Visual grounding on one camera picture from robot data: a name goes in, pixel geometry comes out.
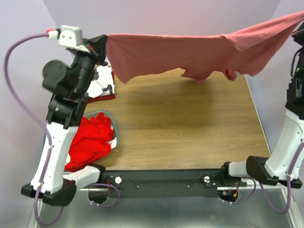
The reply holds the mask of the pink polo shirt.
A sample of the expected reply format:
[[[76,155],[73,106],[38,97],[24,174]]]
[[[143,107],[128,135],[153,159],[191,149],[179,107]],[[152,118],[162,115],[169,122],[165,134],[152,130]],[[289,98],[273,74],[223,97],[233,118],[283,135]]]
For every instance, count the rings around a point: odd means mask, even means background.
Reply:
[[[303,19],[297,12],[213,36],[109,34],[106,55],[123,83],[177,68],[198,83],[215,71],[235,80],[259,74]]]

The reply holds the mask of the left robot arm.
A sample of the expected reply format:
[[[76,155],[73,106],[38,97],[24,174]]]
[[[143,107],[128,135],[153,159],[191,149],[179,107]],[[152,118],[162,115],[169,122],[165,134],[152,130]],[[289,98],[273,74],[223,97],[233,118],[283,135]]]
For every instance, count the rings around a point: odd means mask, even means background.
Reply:
[[[93,79],[95,65],[105,60],[107,35],[84,39],[85,50],[68,48],[75,55],[68,66],[51,60],[42,70],[45,89],[52,93],[48,104],[47,132],[38,169],[32,181],[21,188],[21,194],[51,206],[67,206],[76,191],[90,184],[102,187],[105,168],[86,166],[69,175],[64,174],[66,159],[72,140],[80,126],[86,109],[85,93]]]

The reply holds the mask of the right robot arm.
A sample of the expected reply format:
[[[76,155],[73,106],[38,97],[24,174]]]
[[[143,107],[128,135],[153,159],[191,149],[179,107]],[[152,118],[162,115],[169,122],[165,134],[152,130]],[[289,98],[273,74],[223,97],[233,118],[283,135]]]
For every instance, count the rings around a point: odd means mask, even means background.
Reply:
[[[239,30],[230,35],[237,50],[249,51],[253,62],[247,62],[244,69],[227,70],[228,79],[239,74],[257,75],[285,41],[292,37],[301,47],[296,51],[297,63],[292,62],[288,84],[286,113],[283,130],[277,145],[269,158],[249,156],[246,161],[226,162],[216,175],[224,186],[229,186],[241,178],[253,178],[264,185],[280,183],[299,189],[299,168],[304,159],[304,18],[286,16],[272,19]]]

